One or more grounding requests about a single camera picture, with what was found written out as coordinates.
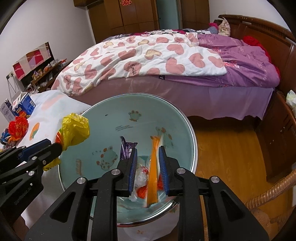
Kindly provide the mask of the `blue snack wrapper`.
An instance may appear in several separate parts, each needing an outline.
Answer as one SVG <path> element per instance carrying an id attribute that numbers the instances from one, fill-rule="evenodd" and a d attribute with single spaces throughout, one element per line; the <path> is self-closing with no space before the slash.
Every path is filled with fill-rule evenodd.
<path id="1" fill-rule="evenodd" d="M 8 128 L 6 128 L 1 134 L 1 144 L 6 146 L 12 143 L 11 134 L 9 133 Z"/>

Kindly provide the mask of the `wooden bed headboard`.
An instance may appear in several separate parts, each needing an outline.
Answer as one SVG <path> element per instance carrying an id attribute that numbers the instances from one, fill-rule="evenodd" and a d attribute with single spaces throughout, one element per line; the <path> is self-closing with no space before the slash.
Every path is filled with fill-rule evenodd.
<path id="1" fill-rule="evenodd" d="M 280 84 L 283 93 L 295 91 L 295 38 L 288 29 L 267 20 L 243 15 L 219 15 L 225 18 L 231 28 L 230 36 L 242 39 L 252 36 L 267 49 L 273 64 L 280 70 Z"/>

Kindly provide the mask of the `red double happiness sticker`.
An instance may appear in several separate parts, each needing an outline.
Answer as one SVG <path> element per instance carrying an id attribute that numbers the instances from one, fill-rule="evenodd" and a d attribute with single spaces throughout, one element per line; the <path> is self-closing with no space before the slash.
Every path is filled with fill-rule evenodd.
<path id="1" fill-rule="evenodd" d="M 120 0 L 122 6 L 129 6 L 132 4 L 132 0 Z"/>

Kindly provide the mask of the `tall white milk carton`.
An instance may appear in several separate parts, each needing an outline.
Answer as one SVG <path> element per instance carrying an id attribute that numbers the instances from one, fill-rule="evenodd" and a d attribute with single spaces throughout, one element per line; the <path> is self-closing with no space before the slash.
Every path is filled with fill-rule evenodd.
<path id="1" fill-rule="evenodd" d="M 12 111 L 12 105 L 8 99 L 6 99 L 1 105 L 1 113 L 8 122 L 15 120 L 15 115 Z"/>

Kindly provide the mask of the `orange white snack wrapper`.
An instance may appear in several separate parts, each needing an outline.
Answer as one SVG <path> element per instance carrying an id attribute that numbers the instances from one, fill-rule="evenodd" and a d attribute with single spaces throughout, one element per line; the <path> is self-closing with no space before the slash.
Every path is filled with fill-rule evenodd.
<path id="1" fill-rule="evenodd" d="M 147 207 L 152 204 L 158 203 L 159 195 L 157 190 L 157 182 L 160 176 L 160 165 L 159 165 L 159 142 L 160 137 L 151 136 L 152 139 L 152 152 L 151 160 L 149 165 L 149 178 L 148 185 L 151 189 L 148 191 L 146 196 Z"/>

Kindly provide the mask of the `blue Look milk carton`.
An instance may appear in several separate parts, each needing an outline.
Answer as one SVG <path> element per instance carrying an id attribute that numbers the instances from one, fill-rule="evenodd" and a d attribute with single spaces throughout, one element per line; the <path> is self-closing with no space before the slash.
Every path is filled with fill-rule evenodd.
<path id="1" fill-rule="evenodd" d="M 15 116 L 29 118 L 36 105 L 32 101 L 30 95 L 27 92 L 21 92 L 19 96 L 13 101 L 12 111 Z"/>

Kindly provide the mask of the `purple plastic bag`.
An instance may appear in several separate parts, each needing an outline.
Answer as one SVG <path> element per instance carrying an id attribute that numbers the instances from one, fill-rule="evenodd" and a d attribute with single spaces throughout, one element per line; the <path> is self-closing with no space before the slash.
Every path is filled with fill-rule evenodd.
<path id="1" fill-rule="evenodd" d="M 137 143 L 127 142 L 123 136 L 120 136 L 120 140 L 120 160 L 129 159 L 132 153 L 132 149 L 137 146 Z"/>

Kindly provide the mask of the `yellow plastic bag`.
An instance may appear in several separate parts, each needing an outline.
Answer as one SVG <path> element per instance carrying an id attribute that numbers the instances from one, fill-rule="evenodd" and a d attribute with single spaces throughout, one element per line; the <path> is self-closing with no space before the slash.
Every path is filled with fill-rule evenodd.
<path id="1" fill-rule="evenodd" d="M 55 142 L 46 147 L 46 159 L 43 160 L 43 170 L 48 171 L 60 164 L 59 158 L 70 146 L 84 142 L 90 136 L 89 120 L 79 114 L 71 113 L 62 119 Z"/>

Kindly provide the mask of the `red foil gift bag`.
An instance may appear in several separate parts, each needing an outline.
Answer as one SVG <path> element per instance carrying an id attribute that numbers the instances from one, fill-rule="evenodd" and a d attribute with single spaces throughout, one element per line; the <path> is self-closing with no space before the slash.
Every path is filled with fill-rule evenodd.
<path id="1" fill-rule="evenodd" d="M 16 116 L 15 120 L 11 121 L 8 126 L 9 141 L 18 141 L 23 138 L 28 131 L 28 127 L 29 123 L 26 117 Z"/>

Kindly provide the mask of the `television with patchwork cover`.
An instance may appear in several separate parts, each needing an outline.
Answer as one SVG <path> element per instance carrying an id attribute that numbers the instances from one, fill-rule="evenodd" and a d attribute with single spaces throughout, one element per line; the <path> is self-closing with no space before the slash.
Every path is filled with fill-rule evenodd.
<path id="1" fill-rule="evenodd" d="M 25 54 L 13 65 L 13 70 L 18 81 L 21 81 L 26 75 L 33 71 L 36 67 L 53 57 L 48 42 L 40 45 L 33 51 Z"/>

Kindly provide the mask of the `floral pillow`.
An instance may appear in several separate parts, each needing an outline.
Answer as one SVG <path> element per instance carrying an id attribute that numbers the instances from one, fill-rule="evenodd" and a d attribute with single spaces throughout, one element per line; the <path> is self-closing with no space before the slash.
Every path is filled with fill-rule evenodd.
<path id="1" fill-rule="evenodd" d="M 218 35 L 230 37 L 231 27 L 226 18 L 223 19 L 222 23 L 218 26 Z"/>

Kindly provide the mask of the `clear plastic bag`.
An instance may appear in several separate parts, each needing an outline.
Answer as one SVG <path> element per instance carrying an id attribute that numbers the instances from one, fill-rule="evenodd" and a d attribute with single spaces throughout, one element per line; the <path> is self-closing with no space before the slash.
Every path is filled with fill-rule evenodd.
<path id="1" fill-rule="evenodd" d="M 135 172 L 134 187 L 129 199 L 132 202 L 136 202 L 138 199 L 145 199 L 147 192 L 147 183 L 149 178 L 149 169 L 142 165 L 137 164 Z"/>

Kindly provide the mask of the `heart print white quilt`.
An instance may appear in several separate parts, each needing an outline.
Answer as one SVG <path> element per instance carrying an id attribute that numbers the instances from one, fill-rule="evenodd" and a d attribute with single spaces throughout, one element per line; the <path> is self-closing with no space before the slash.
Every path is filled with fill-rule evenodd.
<path id="1" fill-rule="evenodd" d="M 220 55 L 201 47 L 198 33 L 131 36 L 100 42 L 79 55 L 52 89 L 82 95 L 100 82 L 145 75 L 222 76 Z"/>

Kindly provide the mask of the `wicker chair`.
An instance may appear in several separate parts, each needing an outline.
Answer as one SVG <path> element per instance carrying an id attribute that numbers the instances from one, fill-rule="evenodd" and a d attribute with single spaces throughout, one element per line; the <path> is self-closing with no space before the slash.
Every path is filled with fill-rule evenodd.
<path id="1" fill-rule="evenodd" d="M 282 228 L 291 220 L 290 216 L 293 214 L 294 208 L 292 207 L 287 212 L 271 219 L 266 213 L 258 208 L 270 201 L 273 201 L 294 186 L 295 169 L 272 187 L 270 187 L 266 192 L 244 203 L 244 205 L 252 212 L 252 214 L 254 214 L 257 220 L 262 224 L 263 228 L 267 231 L 270 240 L 273 240 L 273 238 L 277 237 L 277 235 L 280 234 Z"/>

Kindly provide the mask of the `wooden tv cabinet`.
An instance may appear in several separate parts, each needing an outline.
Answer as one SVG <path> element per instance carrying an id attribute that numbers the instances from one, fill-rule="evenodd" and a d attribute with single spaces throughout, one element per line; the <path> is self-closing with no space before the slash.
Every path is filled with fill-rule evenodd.
<path id="1" fill-rule="evenodd" d="M 23 78 L 22 82 L 23 84 L 26 84 L 25 92 L 41 93 L 50 90 L 59 73 L 69 64 L 70 61 L 63 59 L 59 61 L 53 60 L 48 63 L 47 66 L 44 64 L 41 65 L 41 67 L 44 66 L 44 68 L 34 70 L 32 71 L 32 74 L 28 74 Z"/>

